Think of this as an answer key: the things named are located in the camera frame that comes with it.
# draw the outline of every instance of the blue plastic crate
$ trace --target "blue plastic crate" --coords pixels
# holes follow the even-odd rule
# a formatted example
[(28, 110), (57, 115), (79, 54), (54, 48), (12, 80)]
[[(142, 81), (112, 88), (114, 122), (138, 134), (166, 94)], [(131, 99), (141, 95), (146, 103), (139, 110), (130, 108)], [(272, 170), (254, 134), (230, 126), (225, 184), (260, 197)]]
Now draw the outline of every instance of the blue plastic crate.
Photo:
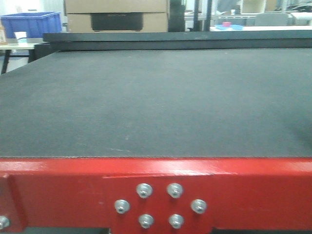
[(42, 38), (44, 33), (62, 31), (60, 12), (18, 13), (0, 18), (7, 38), (15, 38), (15, 32), (27, 32), (28, 38)]

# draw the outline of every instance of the cutting table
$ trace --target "cutting table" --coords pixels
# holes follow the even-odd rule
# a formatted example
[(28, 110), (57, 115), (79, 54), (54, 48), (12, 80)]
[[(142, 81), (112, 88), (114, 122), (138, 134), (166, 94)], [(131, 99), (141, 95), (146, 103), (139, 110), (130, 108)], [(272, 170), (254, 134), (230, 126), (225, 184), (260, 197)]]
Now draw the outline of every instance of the cutting table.
[(312, 230), (311, 63), (311, 48), (62, 51), (1, 76), (3, 230)]

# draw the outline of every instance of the gray felt surface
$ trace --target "gray felt surface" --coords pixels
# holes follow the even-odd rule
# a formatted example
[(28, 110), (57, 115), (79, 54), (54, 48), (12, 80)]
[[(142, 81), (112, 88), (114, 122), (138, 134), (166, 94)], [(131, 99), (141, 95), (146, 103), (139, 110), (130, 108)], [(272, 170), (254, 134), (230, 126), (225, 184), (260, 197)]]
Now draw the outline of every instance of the gray felt surface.
[(312, 156), (312, 49), (62, 52), (0, 77), (0, 157)]

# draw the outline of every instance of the table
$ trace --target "table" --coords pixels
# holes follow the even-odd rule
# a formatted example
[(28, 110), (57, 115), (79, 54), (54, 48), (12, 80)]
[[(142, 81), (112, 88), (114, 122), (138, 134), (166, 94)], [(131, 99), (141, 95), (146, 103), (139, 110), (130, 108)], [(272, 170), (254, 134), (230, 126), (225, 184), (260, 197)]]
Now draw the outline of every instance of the table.
[[(274, 30), (312, 30), (312, 26), (245, 26), (242, 31), (274, 31)], [(210, 27), (210, 31), (227, 32), (229, 30), (219, 30)]]
[(297, 20), (307, 20), (312, 25), (312, 12), (292, 12), (291, 15)]
[(52, 54), (1, 79), (0, 156), (312, 156), (308, 55)]
[[(1, 75), (6, 73), (6, 69), (10, 58), (28, 58), (29, 63), (34, 61), (36, 59), (34, 51), (36, 44), (37, 43), (0, 45), (0, 50), (5, 50)], [(11, 55), (12, 50), (28, 50), (29, 55)]]
[(149, 234), (174, 233), (173, 214), (179, 234), (312, 230), (311, 63), (311, 48), (77, 51), (4, 74), (5, 231), (139, 234), (142, 214), (155, 218)]

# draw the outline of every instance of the silver bolt head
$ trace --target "silver bolt head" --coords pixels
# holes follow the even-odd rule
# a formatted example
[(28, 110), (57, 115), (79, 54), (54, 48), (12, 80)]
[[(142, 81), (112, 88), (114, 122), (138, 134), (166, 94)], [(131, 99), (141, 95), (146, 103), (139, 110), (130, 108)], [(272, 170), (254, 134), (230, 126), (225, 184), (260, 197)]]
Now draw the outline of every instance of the silver bolt head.
[(180, 198), (183, 194), (183, 187), (177, 183), (169, 184), (167, 187), (167, 193), (173, 198)]
[(115, 209), (118, 214), (124, 214), (130, 210), (130, 203), (126, 200), (117, 200), (115, 202)]
[(191, 203), (192, 210), (197, 214), (203, 214), (207, 210), (207, 203), (203, 200), (196, 199)]
[(184, 223), (184, 218), (179, 214), (174, 214), (169, 217), (169, 223), (174, 229), (180, 229)]
[(154, 223), (154, 218), (149, 214), (143, 214), (138, 218), (138, 222), (140, 223), (142, 228), (148, 229)]
[(10, 226), (10, 220), (5, 216), (0, 216), (0, 230)]
[(149, 184), (139, 184), (136, 187), (136, 192), (141, 198), (148, 198), (153, 193), (153, 188)]

